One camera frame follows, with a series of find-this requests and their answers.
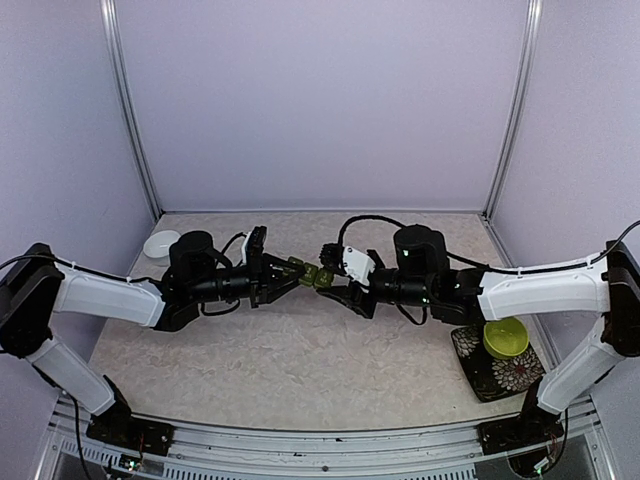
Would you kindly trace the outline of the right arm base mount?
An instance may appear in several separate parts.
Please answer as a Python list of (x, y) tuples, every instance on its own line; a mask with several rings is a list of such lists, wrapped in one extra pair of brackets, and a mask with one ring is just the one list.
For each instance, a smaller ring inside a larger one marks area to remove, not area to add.
[(477, 430), (484, 455), (516, 450), (564, 435), (563, 426), (555, 418), (539, 421), (510, 417), (483, 422)]

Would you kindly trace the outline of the white bowl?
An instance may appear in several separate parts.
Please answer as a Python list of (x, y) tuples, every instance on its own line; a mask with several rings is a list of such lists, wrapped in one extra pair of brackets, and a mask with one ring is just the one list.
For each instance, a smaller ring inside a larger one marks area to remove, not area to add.
[(152, 234), (143, 245), (143, 254), (153, 260), (169, 256), (170, 247), (176, 243), (181, 234), (174, 230), (162, 230)]

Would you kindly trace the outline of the lime green bowl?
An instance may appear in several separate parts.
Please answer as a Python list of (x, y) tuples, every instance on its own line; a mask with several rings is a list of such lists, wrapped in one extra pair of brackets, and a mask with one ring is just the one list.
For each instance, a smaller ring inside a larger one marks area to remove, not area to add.
[(489, 321), (484, 325), (483, 345), (496, 359), (517, 357), (527, 350), (529, 343), (529, 332), (516, 317)]

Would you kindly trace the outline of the aluminium frame post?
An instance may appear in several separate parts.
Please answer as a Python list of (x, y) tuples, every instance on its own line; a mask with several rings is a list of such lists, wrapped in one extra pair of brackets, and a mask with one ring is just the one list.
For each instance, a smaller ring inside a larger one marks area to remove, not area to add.
[(522, 46), (509, 114), (501, 142), (498, 163), (483, 209), (483, 217), (487, 223), (491, 223), (496, 215), (500, 198), (506, 185), (509, 167), (512, 162), (513, 151), (517, 142), (521, 119), (525, 109), (531, 70), (534, 65), (542, 12), (542, 0), (530, 0), (527, 2)]
[(161, 207), (157, 188), (144, 150), (139, 123), (136, 118), (133, 96), (128, 82), (116, 2), (114, 0), (101, 0), (100, 10), (117, 96), (125, 124), (126, 135), (133, 154), (134, 165), (142, 185), (147, 207), (153, 220), (157, 222), (162, 217), (164, 211)]

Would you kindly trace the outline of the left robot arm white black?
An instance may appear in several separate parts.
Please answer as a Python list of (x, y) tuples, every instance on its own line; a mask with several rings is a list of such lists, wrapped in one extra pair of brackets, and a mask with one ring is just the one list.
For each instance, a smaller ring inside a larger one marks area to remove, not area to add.
[(53, 334), (52, 315), (87, 314), (177, 332), (207, 303), (270, 304), (298, 286), (305, 268), (264, 252), (265, 238), (265, 227), (254, 228), (244, 240), (241, 264), (235, 265), (215, 249), (209, 233), (187, 232), (170, 246), (169, 267), (159, 280), (95, 272), (36, 243), (3, 265), (8, 272), (1, 281), (1, 348), (101, 416), (102, 430), (115, 442), (133, 443), (139, 421), (124, 410), (128, 405), (116, 386)]

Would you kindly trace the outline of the green weekly pill organizer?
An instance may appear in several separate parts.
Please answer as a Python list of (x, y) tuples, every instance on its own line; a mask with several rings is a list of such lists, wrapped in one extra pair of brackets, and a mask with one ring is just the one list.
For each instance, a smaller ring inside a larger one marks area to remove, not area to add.
[(305, 274), (299, 279), (299, 284), (308, 288), (329, 288), (334, 281), (334, 274), (324, 267), (304, 262), (301, 259), (290, 256), (290, 263), (301, 265), (305, 269)]

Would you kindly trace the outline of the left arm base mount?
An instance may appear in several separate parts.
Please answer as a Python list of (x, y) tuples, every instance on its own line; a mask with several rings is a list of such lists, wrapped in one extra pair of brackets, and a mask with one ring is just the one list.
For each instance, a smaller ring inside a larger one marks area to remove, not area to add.
[(168, 423), (135, 416), (93, 417), (86, 436), (105, 444), (142, 454), (167, 456), (173, 441), (174, 427)]

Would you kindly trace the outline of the left aluminium frame post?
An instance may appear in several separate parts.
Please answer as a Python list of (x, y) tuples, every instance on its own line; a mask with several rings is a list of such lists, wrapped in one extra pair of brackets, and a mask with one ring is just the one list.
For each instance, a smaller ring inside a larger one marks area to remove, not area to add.
[(100, 10), (117, 96), (125, 124), (126, 135), (133, 154), (134, 165), (142, 185), (147, 207), (153, 220), (157, 222), (162, 217), (164, 211), (161, 207), (157, 188), (144, 150), (139, 123), (136, 118), (133, 96), (128, 82), (116, 2), (114, 0), (101, 0)]

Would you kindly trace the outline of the aluminium front rail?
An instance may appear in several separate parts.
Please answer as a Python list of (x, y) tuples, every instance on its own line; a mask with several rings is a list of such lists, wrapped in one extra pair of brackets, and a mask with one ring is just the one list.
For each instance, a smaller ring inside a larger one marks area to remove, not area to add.
[(96, 467), (132, 479), (500, 479), (510, 475), (509, 453), (486, 454), (475, 421), (420, 428), (303, 432), (224, 427), (172, 421), (164, 456), (146, 453), (128, 471), (119, 465), (130, 451), (89, 438), (87, 425), (60, 398), (53, 410), (31, 478), (62, 475), (66, 460), (85, 458)]

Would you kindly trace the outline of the right aluminium frame post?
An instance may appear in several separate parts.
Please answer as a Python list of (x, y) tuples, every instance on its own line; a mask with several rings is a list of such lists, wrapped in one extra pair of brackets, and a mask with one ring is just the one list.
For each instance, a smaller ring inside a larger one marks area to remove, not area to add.
[(506, 185), (509, 167), (512, 162), (513, 151), (517, 142), (521, 119), (525, 109), (531, 70), (534, 65), (542, 12), (542, 0), (530, 0), (527, 2), (522, 46), (509, 114), (501, 142), (498, 163), (483, 209), (483, 217), (487, 223), (491, 223), (496, 215), (500, 198)]

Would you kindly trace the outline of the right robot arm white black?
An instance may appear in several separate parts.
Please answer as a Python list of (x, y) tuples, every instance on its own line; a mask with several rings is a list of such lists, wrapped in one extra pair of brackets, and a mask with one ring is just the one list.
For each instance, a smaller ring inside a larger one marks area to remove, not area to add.
[(535, 442), (571, 401), (618, 363), (639, 354), (639, 265), (616, 239), (583, 259), (521, 269), (468, 261), (450, 266), (454, 254), (444, 235), (424, 225), (400, 227), (393, 236), (397, 265), (376, 251), (361, 252), (342, 240), (323, 246), (320, 261), (347, 278), (319, 294), (370, 319), (378, 304), (420, 308), (446, 324), (489, 325), (507, 317), (586, 311), (599, 318), (588, 336), (558, 367), (528, 390), (511, 426), (523, 444)]

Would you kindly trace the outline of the black floral square plate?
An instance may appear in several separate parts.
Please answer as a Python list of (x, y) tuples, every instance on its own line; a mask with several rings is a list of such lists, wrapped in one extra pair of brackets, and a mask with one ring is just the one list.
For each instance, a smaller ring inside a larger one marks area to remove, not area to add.
[(482, 403), (526, 392), (545, 373), (531, 346), (511, 359), (491, 356), (484, 347), (482, 331), (478, 327), (456, 328), (451, 332), (451, 340), (462, 371)]

